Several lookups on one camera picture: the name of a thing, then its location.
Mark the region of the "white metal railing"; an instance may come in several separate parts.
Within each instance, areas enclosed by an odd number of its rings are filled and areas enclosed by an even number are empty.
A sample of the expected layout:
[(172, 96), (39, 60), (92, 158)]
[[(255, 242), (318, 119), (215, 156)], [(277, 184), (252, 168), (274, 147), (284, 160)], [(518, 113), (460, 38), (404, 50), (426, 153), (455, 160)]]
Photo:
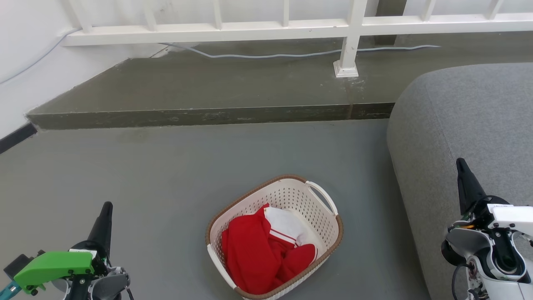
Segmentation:
[(205, 23), (158, 23), (152, 1), (141, 0), (145, 23), (94, 25), (82, 1), (69, 0), (81, 28), (62, 43), (100, 46), (342, 38), (335, 75), (350, 78), (358, 76), (355, 57), (362, 36), (533, 31), (533, 11), (501, 12), (505, 0), (491, 0), (481, 13), (470, 15), (435, 15), (438, 0), (425, 0), (418, 15), (398, 16), (367, 16), (368, 0), (350, 0), (342, 17), (333, 19), (295, 19), (292, 11), (304, 0), (274, 0), (278, 17), (252, 22), (229, 22), (223, 1), (211, 1), (213, 19)]

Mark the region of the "grey fabric sofa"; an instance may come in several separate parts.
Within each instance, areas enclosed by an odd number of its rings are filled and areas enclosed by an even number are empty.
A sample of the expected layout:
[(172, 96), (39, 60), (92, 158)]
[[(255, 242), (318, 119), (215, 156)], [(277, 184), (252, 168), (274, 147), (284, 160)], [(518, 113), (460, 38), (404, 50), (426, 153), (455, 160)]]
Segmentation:
[(487, 194), (533, 207), (533, 63), (419, 76), (394, 105), (387, 143), (430, 299), (453, 300), (441, 244), (461, 217), (456, 160)]

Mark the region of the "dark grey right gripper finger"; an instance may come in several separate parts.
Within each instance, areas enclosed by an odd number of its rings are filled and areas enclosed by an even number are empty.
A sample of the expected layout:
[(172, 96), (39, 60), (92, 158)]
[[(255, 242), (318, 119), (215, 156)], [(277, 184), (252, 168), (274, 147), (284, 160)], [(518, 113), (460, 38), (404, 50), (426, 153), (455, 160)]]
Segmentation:
[(472, 210), (472, 207), (476, 206), (478, 201), (485, 199), (487, 194), (474, 173), (472, 173), (465, 159), (458, 158), (456, 160), (456, 167), (458, 173), (459, 209), (461, 215), (464, 216)]

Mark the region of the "red and white garment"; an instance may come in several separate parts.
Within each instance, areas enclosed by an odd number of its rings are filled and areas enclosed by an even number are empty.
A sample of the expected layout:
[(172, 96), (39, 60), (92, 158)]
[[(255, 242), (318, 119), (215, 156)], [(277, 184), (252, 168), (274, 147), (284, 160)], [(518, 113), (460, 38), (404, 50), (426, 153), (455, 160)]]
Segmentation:
[(320, 246), (299, 217), (269, 204), (230, 221), (221, 242), (228, 274), (253, 295), (287, 283), (320, 254)]

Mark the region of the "cream perforated laundry basket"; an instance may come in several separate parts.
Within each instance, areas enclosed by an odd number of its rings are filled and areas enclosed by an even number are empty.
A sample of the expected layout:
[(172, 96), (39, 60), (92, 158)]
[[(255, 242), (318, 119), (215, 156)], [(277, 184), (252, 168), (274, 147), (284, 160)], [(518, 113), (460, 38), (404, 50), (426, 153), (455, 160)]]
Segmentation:
[[(222, 233), (236, 217), (255, 213), (263, 205), (291, 211), (308, 227), (314, 243), (320, 246), (318, 258), (303, 272), (261, 295), (244, 292), (228, 274), (222, 251)], [(308, 279), (337, 249), (344, 233), (343, 223), (335, 203), (318, 184), (297, 175), (281, 175), (257, 186), (225, 207), (207, 226), (205, 243), (215, 267), (243, 300), (278, 300)]]

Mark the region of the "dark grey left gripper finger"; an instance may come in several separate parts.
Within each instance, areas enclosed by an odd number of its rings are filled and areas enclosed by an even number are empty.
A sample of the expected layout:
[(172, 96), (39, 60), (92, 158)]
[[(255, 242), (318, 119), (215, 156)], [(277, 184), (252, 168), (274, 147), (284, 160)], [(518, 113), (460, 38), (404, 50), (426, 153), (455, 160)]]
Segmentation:
[(113, 208), (111, 202), (104, 203), (87, 238), (88, 242), (95, 247), (95, 250), (100, 255), (110, 255)]

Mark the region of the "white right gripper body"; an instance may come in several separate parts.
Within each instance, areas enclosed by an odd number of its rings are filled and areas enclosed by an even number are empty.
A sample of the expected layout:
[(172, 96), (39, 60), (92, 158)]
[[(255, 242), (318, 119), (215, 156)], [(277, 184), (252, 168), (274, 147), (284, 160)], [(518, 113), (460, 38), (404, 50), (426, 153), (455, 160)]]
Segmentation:
[(533, 207), (514, 206), (499, 196), (460, 196), (461, 228), (533, 230)]

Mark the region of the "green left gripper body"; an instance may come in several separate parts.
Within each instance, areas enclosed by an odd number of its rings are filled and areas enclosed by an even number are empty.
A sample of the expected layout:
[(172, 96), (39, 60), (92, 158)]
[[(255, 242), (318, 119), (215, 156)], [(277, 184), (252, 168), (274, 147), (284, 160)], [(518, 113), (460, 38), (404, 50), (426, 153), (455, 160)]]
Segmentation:
[(29, 260), (15, 272), (14, 281), (30, 294), (35, 288), (57, 279), (73, 279), (78, 275), (101, 277), (108, 273), (110, 243), (86, 240), (68, 251), (48, 251)]

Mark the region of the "black baseboard strip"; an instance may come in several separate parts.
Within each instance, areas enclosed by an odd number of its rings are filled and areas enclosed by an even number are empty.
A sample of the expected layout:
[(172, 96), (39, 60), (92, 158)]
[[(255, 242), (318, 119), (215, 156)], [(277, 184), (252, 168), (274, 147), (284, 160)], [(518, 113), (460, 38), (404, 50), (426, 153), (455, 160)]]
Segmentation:
[(9, 149), (17, 146), (21, 142), (24, 142), (26, 139), (36, 135), (37, 129), (32, 125), (32, 123), (27, 123), (26, 125), (20, 127), (4, 138), (0, 139), (0, 155)]

